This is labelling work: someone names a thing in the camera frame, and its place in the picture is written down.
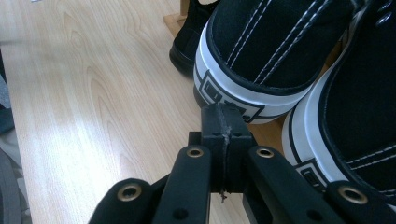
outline shoe sole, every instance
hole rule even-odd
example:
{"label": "shoe sole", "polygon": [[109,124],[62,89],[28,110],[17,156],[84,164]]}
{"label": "shoe sole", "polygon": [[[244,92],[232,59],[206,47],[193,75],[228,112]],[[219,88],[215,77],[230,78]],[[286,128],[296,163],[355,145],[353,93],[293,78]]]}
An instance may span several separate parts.
{"label": "shoe sole", "polygon": [[286,96],[251,91],[233,82],[212,56],[206,40],[206,24],[198,45],[193,69],[197,102],[235,105],[247,123],[266,123],[290,111],[310,87]]}
{"label": "shoe sole", "polygon": [[185,76],[192,76],[194,61],[182,54],[175,45],[169,50],[169,59],[178,72]]}
{"label": "shoe sole", "polygon": [[289,112],[282,129],[286,159],[318,190],[324,190],[329,182],[347,180],[332,159],[318,125],[319,99],[331,71]]}

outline white stitching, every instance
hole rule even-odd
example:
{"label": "white stitching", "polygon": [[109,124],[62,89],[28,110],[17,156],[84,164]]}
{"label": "white stitching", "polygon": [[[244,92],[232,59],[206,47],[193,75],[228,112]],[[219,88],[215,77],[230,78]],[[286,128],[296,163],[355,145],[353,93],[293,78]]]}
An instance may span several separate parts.
{"label": "white stitching", "polygon": [[228,62],[231,60],[231,56],[233,56],[233,52],[235,51],[236,46],[238,46],[239,42],[241,41],[242,37],[243,37],[244,34],[245,34],[245,31],[248,29],[250,23],[253,21],[254,16],[256,15],[257,11],[259,10],[260,6],[262,5],[262,2],[263,2],[263,0],[260,1],[260,3],[259,3],[259,5],[257,6],[256,10],[254,10],[253,15],[250,17],[250,20],[248,21],[247,25],[245,26],[244,31],[242,32],[241,36],[239,36],[238,41],[236,41],[235,45],[233,46],[233,50],[231,51],[231,54],[230,54],[230,56],[228,57],[227,62],[226,62],[227,65],[228,65]]}
{"label": "white stitching", "polygon": [[266,70],[266,68],[268,67],[268,64],[272,63],[272,61],[275,59],[275,56],[278,55],[279,51],[281,49],[283,49],[283,47],[285,46],[286,42],[290,39],[291,34],[294,33],[294,31],[296,30],[296,28],[300,25],[300,23],[303,21],[303,19],[305,19],[305,17],[308,15],[308,11],[311,10],[311,8],[317,3],[318,1],[314,1],[311,6],[309,6],[309,8],[306,10],[306,12],[303,14],[303,16],[297,21],[297,23],[294,25],[294,27],[290,30],[288,36],[286,36],[285,40],[280,44],[279,48],[277,48],[277,50],[275,51],[275,53],[273,54],[273,56],[270,58],[270,60],[268,61],[268,63],[264,66],[264,68],[260,71],[260,73],[257,75],[256,79],[254,80],[254,82],[257,82],[259,77],[261,77],[261,73],[263,71]]}
{"label": "white stitching", "polygon": [[395,194],[395,193],[384,194],[384,195],[387,196],[387,197],[389,197],[389,198],[391,198],[391,197],[396,197],[396,194]]}
{"label": "white stitching", "polygon": [[396,158],[396,154],[392,155],[392,156],[389,156],[389,157],[386,157],[384,159],[378,160],[378,161],[372,161],[372,162],[369,162],[367,164],[363,164],[363,165],[360,165],[360,166],[357,166],[357,167],[354,167],[354,168],[350,168],[350,169],[351,170],[357,170],[357,169],[360,169],[360,168],[363,168],[363,167],[367,167],[367,166],[378,164],[378,163],[383,162],[383,161],[388,161],[388,160],[391,160],[393,158]]}
{"label": "white stitching", "polygon": [[260,85],[266,80],[268,79],[272,73],[274,72],[274,70],[277,68],[277,66],[283,61],[283,58],[285,58],[285,56],[287,54],[289,54],[290,50],[292,47],[294,47],[294,45],[301,39],[301,37],[305,34],[306,30],[310,27],[310,25],[312,24],[312,22],[314,21],[314,19],[318,16],[318,14],[328,5],[327,3],[329,3],[329,0],[326,0],[325,2],[323,2],[323,4],[320,6],[320,8],[318,9],[317,13],[314,13],[314,15],[311,17],[311,19],[309,20],[309,22],[305,25],[305,27],[303,27],[303,29],[301,30],[301,32],[299,34],[297,34],[297,36],[294,38],[293,42],[290,44],[290,46],[286,49],[286,51],[282,54],[282,56],[280,56],[280,58],[277,60],[277,62],[274,64],[273,68],[268,72],[267,76],[262,80],[262,82],[260,82]]}
{"label": "white stitching", "polygon": [[248,33],[247,37],[245,38],[244,43],[242,43],[241,48],[239,48],[238,52],[236,53],[235,57],[233,58],[233,62],[230,65],[230,68],[233,67],[233,64],[235,63],[236,59],[239,56],[239,53],[241,52],[241,50],[243,49],[243,47],[245,46],[245,44],[248,42],[248,39],[250,38],[251,33],[253,33],[254,28],[256,28],[257,23],[259,23],[260,19],[262,18],[262,14],[265,12],[265,10],[268,8],[268,6],[270,5],[272,0],[269,0],[267,5],[265,6],[265,8],[262,10],[262,12],[260,13],[259,18],[256,20],[256,22],[254,23],[253,27],[251,28],[250,32]]}
{"label": "white stitching", "polygon": [[366,160],[366,159],[369,159],[370,157],[377,156],[377,155],[379,155],[379,154],[385,153],[385,152],[387,152],[387,151],[389,151],[389,150],[392,150],[392,149],[395,149],[395,148],[396,148],[396,145],[393,145],[393,146],[391,146],[391,147],[386,147],[386,148],[384,148],[384,149],[382,149],[382,150],[379,150],[379,151],[377,151],[377,152],[374,152],[374,153],[372,153],[372,154],[369,154],[369,155],[365,155],[365,156],[363,156],[363,157],[360,157],[360,158],[358,158],[358,159],[356,159],[356,160],[354,160],[354,161],[348,161],[347,163],[348,163],[348,164],[352,164],[352,163],[357,162],[357,161]]}
{"label": "white stitching", "polygon": [[395,192],[396,191],[396,189],[386,189],[386,190],[380,190],[379,192],[380,193],[391,193],[391,192]]}

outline white rubber sole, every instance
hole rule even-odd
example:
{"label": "white rubber sole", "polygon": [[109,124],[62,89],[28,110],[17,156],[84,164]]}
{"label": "white rubber sole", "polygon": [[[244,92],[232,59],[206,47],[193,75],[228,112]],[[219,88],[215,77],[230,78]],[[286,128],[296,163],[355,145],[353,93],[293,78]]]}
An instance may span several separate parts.
{"label": "white rubber sole", "polygon": [[318,102],[331,71],[323,75],[288,114],[282,130],[282,146],[286,159],[300,173],[309,166],[324,187],[329,182],[347,180],[326,148],[318,125]]}
{"label": "white rubber sole", "polygon": [[236,105],[245,122],[266,123],[290,111],[308,93],[310,87],[293,95],[276,96],[236,84],[224,74],[211,55],[206,42],[206,28],[207,24],[195,57],[194,84],[207,104]]}

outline black shoe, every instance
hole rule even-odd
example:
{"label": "black shoe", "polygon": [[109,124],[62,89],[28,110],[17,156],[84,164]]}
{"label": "black shoe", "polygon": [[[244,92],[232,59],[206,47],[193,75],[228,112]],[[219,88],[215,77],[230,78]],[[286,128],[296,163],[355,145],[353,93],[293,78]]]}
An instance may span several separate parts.
{"label": "black shoe", "polygon": [[172,64],[181,74],[192,76],[201,32],[218,2],[202,5],[198,0],[190,0],[187,19],[169,51]]}
{"label": "black shoe", "polygon": [[344,55],[288,114],[283,149],[319,190],[349,180],[396,205],[396,4],[373,1],[357,27]]}
{"label": "black shoe", "polygon": [[287,113],[360,7],[352,0],[222,1],[197,50],[198,96],[238,106],[246,122]]}

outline wooden surface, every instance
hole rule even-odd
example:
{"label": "wooden surface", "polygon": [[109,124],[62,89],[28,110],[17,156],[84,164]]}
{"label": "wooden surface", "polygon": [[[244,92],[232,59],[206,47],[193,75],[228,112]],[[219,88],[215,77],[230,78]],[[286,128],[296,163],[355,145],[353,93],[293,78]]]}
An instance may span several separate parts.
{"label": "wooden surface", "polygon": [[173,37],[176,37],[177,33],[180,31],[187,16],[182,16],[180,13],[175,13],[172,15],[167,15],[163,17],[163,22],[165,22],[169,31]]}
{"label": "wooden surface", "polygon": [[180,16],[187,16],[189,11],[189,4],[190,0],[180,0]]}
{"label": "wooden surface", "polygon": [[[0,1],[0,46],[34,223],[87,223],[111,186],[167,175],[200,131],[193,80],[168,58],[179,0]],[[250,126],[280,148],[280,127]],[[211,223],[248,223],[241,196]]]}

